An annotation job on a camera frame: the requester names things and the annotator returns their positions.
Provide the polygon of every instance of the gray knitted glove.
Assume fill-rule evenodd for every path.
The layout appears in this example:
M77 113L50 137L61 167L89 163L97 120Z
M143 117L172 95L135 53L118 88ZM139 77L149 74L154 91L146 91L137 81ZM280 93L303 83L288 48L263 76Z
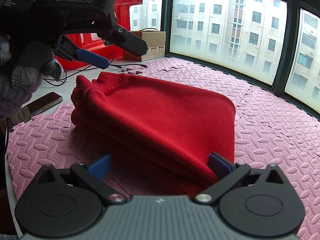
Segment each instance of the gray knitted glove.
M11 58L9 42L0 37L0 68ZM42 83L42 73L60 80L63 68L44 43L32 41L10 77L0 74L0 119L14 115Z

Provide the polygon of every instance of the red garment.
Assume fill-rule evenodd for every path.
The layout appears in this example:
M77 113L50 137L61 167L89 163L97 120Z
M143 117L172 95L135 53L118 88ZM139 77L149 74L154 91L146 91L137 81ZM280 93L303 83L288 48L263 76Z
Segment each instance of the red garment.
M114 158L172 194L191 197L217 182L208 156L234 162L235 107L225 96L154 78L77 76L71 120Z

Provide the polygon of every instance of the smartphone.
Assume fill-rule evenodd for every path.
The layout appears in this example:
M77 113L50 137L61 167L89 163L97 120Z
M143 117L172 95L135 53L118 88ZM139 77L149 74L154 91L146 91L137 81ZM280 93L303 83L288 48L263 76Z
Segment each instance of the smartphone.
M19 110L19 112L9 117L9 127L12 128L18 123L27 122L37 114L40 114L49 108L61 103L62 96L55 92L50 92L43 97L40 97L31 103L27 104Z

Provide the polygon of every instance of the red plastic object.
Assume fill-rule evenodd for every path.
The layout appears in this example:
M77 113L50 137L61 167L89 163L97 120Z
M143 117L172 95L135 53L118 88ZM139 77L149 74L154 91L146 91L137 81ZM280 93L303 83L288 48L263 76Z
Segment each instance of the red plastic object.
M114 10L118 18L118 24L127 30L130 30L130 14L129 9L132 5L142 4L142 0L116 0ZM123 50L116 45L105 46L102 39L92 39L91 33L69 34L68 37L80 48L87 49L103 57L108 57L112 52L115 54L115 59L122 58ZM69 62L60 57L57 60L66 69L77 69L87 65L84 62L75 60Z

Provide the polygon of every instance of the pink foam mat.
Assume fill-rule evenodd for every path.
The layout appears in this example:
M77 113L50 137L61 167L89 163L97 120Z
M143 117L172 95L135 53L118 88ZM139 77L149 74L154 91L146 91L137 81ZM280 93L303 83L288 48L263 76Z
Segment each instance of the pink foam mat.
M273 94L231 75L193 62L167 58L132 67L129 72L221 93L236 106L236 161L252 168L278 164L302 199L306 217L298 236L320 240L320 123ZM9 138L8 161L17 199L42 164L68 168L106 154L74 128L72 105L19 124ZM105 183L123 194L166 194L137 171L114 162Z

